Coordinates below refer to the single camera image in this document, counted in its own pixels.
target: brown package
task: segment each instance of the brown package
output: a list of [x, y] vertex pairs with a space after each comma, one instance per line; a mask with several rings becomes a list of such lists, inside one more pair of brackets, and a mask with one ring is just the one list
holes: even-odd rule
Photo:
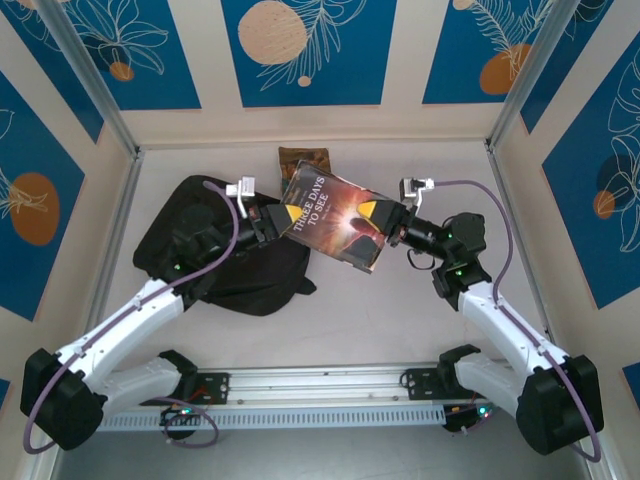
[[289, 182], [298, 168], [298, 162], [304, 160], [312, 165], [331, 173], [329, 150], [326, 148], [278, 148], [280, 156], [280, 171], [282, 172], [282, 193], [287, 190]]

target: orange circle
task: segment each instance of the orange circle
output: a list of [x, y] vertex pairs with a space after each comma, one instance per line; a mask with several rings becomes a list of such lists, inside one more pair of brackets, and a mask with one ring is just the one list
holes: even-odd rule
[[611, 192], [602, 190], [598, 192], [596, 198], [593, 200], [593, 209], [601, 219], [606, 220], [613, 215], [616, 209], [616, 199]]
[[109, 73], [113, 78], [121, 82], [130, 82], [133, 80], [133, 68], [126, 63], [113, 62], [109, 67]]
[[522, 68], [531, 45], [519, 44], [506, 52], [500, 52], [489, 60], [480, 74], [480, 88], [487, 95], [504, 95], [509, 93], [517, 73]]
[[238, 23], [238, 38], [256, 63], [290, 62], [307, 46], [304, 21], [289, 5], [276, 0], [256, 3]]
[[475, 0], [453, 0], [451, 3], [456, 10], [466, 10], [467, 8], [471, 8]]
[[[51, 180], [39, 173], [24, 173], [13, 182], [9, 196], [18, 202], [11, 208], [11, 222], [16, 233], [32, 245], [48, 244], [60, 221], [60, 199]], [[37, 207], [29, 206], [28, 201], [33, 201]]]

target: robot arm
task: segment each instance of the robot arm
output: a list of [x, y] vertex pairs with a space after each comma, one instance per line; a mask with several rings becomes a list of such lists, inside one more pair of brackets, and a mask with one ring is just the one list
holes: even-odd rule
[[[486, 248], [484, 218], [461, 213], [438, 226], [416, 217], [423, 194], [434, 187], [430, 179], [403, 179], [403, 203], [372, 201], [361, 204], [358, 211], [392, 246], [402, 243], [442, 261], [432, 272], [436, 292], [478, 326], [511, 367], [491, 361], [472, 345], [459, 347], [440, 357], [438, 371], [445, 388], [463, 387], [480, 393], [515, 417], [534, 450], [548, 454], [589, 434], [565, 384], [568, 379], [594, 430], [602, 430], [602, 404], [593, 363], [585, 356], [571, 358], [538, 333], [509, 306], [482, 269], [478, 255]], [[558, 369], [565, 379], [560, 378]]]
[[[251, 196], [250, 182], [244, 180], [237, 188], [228, 189], [228, 194]], [[441, 356], [439, 371], [445, 387], [462, 386], [479, 392], [514, 416], [527, 442], [539, 453], [547, 454], [587, 434], [576, 404], [548, 361], [551, 358], [576, 387], [596, 430], [601, 430], [602, 406], [593, 364], [584, 356], [569, 357], [531, 327], [499, 293], [495, 296], [491, 277], [478, 261], [478, 254], [486, 248], [484, 218], [461, 213], [444, 226], [438, 226], [416, 217], [423, 193], [434, 186], [431, 180], [404, 179], [401, 196], [410, 208], [382, 200], [362, 204], [358, 211], [388, 237], [392, 246], [402, 243], [442, 260], [433, 270], [437, 293], [454, 310], [473, 321], [512, 367], [507, 369], [496, 364], [473, 346], [454, 349]], [[236, 251], [278, 238], [301, 213], [299, 208], [288, 205], [250, 208], [248, 212], [242, 207], [240, 211], [244, 219]], [[21, 410], [29, 415], [62, 365], [74, 355], [80, 356], [53, 386], [36, 416], [36, 423], [63, 449], [75, 448], [88, 439], [104, 416], [157, 396], [186, 399], [191, 393], [190, 379], [197, 368], [176, 352], [164, 352], [148, 364], [125, 372], [111, 372], [152, 332], [179, 316], [207, 292], [212, 281], [210, 274], [167, 289], [141, 304], [142, 298], [198, 271], [222, 254], [227, 247], [229, 229], [227, 226], [218, 230], [214, 220], [202, 205], [182, 212], [173, 235], [174, 248], [167, 258], [160, 260], [160, 270], [164, 272], [160, 278], [148, 281], [119, 312], [81, 339], [54, 355], [41, 349], [27, 361]], [[115, 317], [132, 306], [138, 308], [100, 335]], [[517, 328], [509, 316], [515, 318], [527, 334]], [[83, 348], [92, 339], [96, 339], [93, 346]]]
[[[229, 196], [253, 196], [249, 177], [231, 187], [227, 188]], [[246, 209], [242, 205], [239, 210], [243, 218], [233, 254], [279, 238], [301, 214], [298, 207], [280, 204]], [[231, 225], [218, 228], [214, 212], [206, 205], [185, 208], [173, 227], [171, 248], [159, 259], [160, 278], [147, 281], [110, 318], [55, 354], [40, 349], [29, 357], [22, 412], [31, 415], [42, 392], [50, 388], [35, 422], [61, 448], [69, 450], [86, 441], [105, 417], [155, 397], [186, 400], [193, 393], [197, 368], [177, 352], [163, 352], [146, 365], [127, 371], [112, 371], [149, 335], [207, 292], [215, 274], [203, 269], [228, 248], [231, 229]], [[60, 372], [69, 362], [68, 369]]]

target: backpack strap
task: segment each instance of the backpack strap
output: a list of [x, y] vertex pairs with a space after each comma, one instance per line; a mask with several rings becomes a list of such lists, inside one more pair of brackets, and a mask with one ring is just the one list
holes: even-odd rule
[[300, 286], [298, 287], [298, 290], [296, 290], [296, 293], [299, 293], [300, 295], [311, 295], [317, 289], [318, 287], [316, 287], [315, 283], [313, 283], [307, 277], [304, 277], [302, 279], [302, 282], [300, 283]]

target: book cover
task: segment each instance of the book cover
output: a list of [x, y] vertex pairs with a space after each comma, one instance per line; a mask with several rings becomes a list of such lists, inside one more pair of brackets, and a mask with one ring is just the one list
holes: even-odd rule
[[385, 237], [358, 214], [357, 208], [383, 198], [302, 161], [282, 202], [301, 207], [303, 214], [286, 235], [371, 273]]

